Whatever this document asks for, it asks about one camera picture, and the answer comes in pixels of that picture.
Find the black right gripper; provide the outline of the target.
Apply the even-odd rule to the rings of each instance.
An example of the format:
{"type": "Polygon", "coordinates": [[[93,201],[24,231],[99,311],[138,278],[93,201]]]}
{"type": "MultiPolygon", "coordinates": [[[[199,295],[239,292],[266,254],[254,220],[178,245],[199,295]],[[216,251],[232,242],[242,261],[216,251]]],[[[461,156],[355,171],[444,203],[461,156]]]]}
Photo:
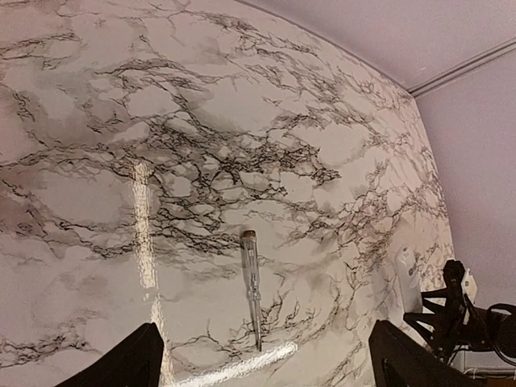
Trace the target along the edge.
{"type": "Polygon", "coordinates": [[[415,329],[437,359],[451,359],[458,347],[473,352],[515,354],[515,306],[494,304],[487,310],[466,306],[461,294],[438,289],[421,292],[422,306],[429,313],[404,313],[403,320],[415,329]]]}

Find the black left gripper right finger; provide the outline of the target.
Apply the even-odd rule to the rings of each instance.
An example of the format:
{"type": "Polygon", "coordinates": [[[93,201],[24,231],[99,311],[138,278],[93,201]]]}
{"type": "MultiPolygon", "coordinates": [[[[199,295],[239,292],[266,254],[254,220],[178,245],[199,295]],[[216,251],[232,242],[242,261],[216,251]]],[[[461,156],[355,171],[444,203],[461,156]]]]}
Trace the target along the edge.
{"type": "Polygon", "coordinates": [[[480,384],[434,358],[389,321],[376,321],[368,345],[377,386],[465,387],[480,384]]]}

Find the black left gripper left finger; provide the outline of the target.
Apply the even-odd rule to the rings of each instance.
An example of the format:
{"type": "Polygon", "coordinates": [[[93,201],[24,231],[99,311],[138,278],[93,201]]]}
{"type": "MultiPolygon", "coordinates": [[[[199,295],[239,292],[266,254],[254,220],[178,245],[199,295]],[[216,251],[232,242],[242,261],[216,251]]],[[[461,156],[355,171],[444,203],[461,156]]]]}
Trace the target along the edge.
{"type": "Polygon", "coordinates": [[[164,340],[153,322],[146,322],[88,368],[57,387],[157,387],[164,340]]]}

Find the white remote control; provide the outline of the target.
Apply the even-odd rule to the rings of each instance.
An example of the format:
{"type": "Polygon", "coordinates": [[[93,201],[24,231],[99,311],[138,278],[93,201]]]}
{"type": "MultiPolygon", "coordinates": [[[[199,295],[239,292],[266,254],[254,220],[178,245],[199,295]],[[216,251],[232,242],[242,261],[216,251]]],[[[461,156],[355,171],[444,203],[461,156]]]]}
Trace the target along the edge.
{"type": "Polygon", "coordinates": [[[402,246],[395,257],[397,278],[405,313],[422,313],[420,276],[414,251],[402,246]]]}

